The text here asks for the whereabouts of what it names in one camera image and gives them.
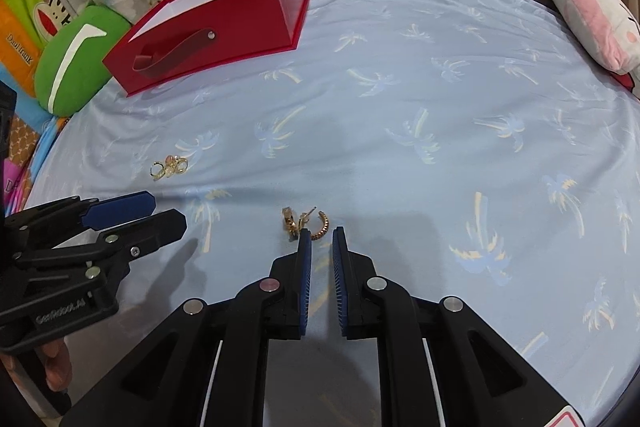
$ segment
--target light blue bedsheet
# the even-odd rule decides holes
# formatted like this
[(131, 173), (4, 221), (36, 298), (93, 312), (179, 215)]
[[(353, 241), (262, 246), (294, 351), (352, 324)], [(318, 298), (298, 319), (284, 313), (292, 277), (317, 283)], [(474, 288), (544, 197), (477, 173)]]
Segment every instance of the light blue bedsheet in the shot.
[[(594, 426), (640, 363), (639, 121), (530, 0), (311, 0), (296, 51), (132, 98), (111, 81), (30, 205), (149, 190), (189, 228), (132, 264), (118, 315), (71, 335), (71, 392), (185, 299), (266, 276), (296, 248), (281, 208), (317, 205), (412, 295), (465, 299)], [(169, 154), (188, 171), (153, 182)], [(271, 344), (266, 425), (380, 423), (376, 344), (340, 337), (329, 253), (330, 234), (306, 338)]]

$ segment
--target pink pillow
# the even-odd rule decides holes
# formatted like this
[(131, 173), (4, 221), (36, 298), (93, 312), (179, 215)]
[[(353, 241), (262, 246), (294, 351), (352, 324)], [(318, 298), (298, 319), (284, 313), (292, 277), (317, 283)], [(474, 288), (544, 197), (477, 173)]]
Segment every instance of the pink pillow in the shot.
[(603, 68), (640, 66), (640, 26), (621, 0), (553, 0), (569, 28)]

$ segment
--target red gift box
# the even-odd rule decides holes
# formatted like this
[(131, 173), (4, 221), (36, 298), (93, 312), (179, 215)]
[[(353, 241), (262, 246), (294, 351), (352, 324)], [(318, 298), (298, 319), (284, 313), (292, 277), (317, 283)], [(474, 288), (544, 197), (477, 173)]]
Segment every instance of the red gift box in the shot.
[(178, 76), (298, 45), (309, 0), (163, 0), (103, 63), (131, 95)]

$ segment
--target green pillow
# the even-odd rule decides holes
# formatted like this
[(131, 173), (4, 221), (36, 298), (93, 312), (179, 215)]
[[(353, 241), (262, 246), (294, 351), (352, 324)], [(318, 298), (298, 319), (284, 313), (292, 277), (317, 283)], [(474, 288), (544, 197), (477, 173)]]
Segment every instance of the green pillow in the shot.
[(34, 87), (40, 105), (57, 116), (79, 111), (111, 78), (102, 59), (130, 24), (105, 6), (87, 6), (62, 26), (42, 52)]

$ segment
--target jewelry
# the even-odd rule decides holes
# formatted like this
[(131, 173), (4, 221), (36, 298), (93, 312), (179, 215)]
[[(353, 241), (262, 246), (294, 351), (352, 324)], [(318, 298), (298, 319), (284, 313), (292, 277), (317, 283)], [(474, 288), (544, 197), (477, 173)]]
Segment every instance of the jewelry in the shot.
[[(154, 174), (154, 167), (156, 165), (160, 167), (160, 170)], [(164, 165), (162, 165), (160, 162), (154, 162), (149, 169), (149, 174), (151, 174), (151, 177), (155, 182), (157, 182), (160, 178), (162, 178), (162, 176), (164, 176)]]
[[(154, 167), (156, 165), (160, 166), (160, 170), (154, 174)], [(157, 182), (162, 177), (170, 178), (174, 174), (182, 174), (189, 167), (189, 161), (187, 158), (183, 158), (181, 156), (172, 156), (169, 155), (164, 159), (164, 164), (160, 162), (154, 162), (151, 165), (151, 170), (149, 174)]]
[[(305, 228), (305, 225), (309, 222), (309, 217), (313, 214), (316, 207), (314, 206), (310, 211), (300, 214), (300, 219), (296, 223), (293, 218), (293, 211), (290, 206), (283, 208), (282, 215), (284, 216), (285, 229), (289, 233), (289, 239), (295, 241), (300, 236), (300, 230)], [(322, 210), (318, 210), (318, 216), (322, 220), (322, 228), (316, 233), (311, 234), (311, 240), (317, 241), (329, 230), (329, 218)]]
[(284, 216), (284, 228), (287, 230), (289, 234), (289, 240), (295, 241), (298, 239), (298, 224), (296, 220), (293, 219), (293, 210), (291, 210), (290, 206), (283, 208), (282, 215)]

